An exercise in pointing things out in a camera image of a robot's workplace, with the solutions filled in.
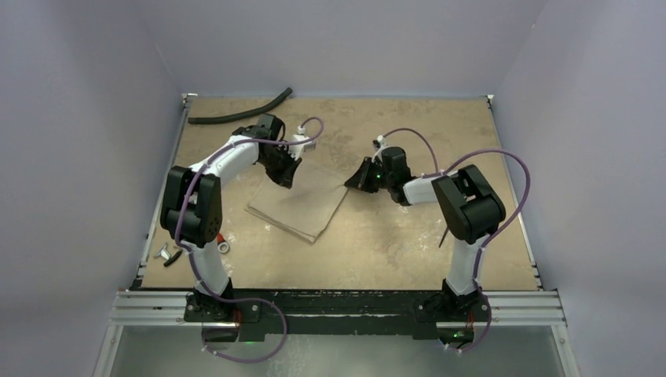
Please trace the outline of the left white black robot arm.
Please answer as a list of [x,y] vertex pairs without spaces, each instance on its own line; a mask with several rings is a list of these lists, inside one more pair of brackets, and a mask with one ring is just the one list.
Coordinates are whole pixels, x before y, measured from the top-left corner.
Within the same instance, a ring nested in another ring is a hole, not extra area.
[[270,180],[284,188],[293,185],[305,148],[315,140],[301,125],[290,139],[284,121],[261,115],[252,126],[234,130],[215,152],[188,167],[171,167],[167,177],[159,224],[186,253],[194,288],[185,311],[187,321],[229,320],[240,313],[230,276],[221,261],[218,234],[224,222],[222,189],[248,167],[260,164]]

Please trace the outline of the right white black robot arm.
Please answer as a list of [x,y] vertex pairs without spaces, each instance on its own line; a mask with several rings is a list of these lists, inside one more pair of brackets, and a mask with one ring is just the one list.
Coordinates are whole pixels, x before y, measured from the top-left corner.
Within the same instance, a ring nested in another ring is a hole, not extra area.
[[366,157],[345,183],[366,193],[385,190],[395,203],[409,207],[436,203],[445,221],[445,235],[453,238],[452,261],[442,289],[417,301],[419,315],[445,315],[458,320],[479,299],[480,269],[485,245],[506,217],[502,200],[475,165],[452,174],[420,178],[412,174],[404,149],[394,146]]

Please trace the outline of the beige cloth napkin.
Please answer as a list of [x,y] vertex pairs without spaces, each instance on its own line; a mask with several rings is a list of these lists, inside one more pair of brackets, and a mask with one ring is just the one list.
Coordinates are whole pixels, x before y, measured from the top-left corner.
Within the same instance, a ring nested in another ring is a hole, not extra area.
[[264,178],[246,211],[254,216],[315,243],[327,228],[347,188],[339,172],[314,162],[303,162],[295,172],[291,188]]

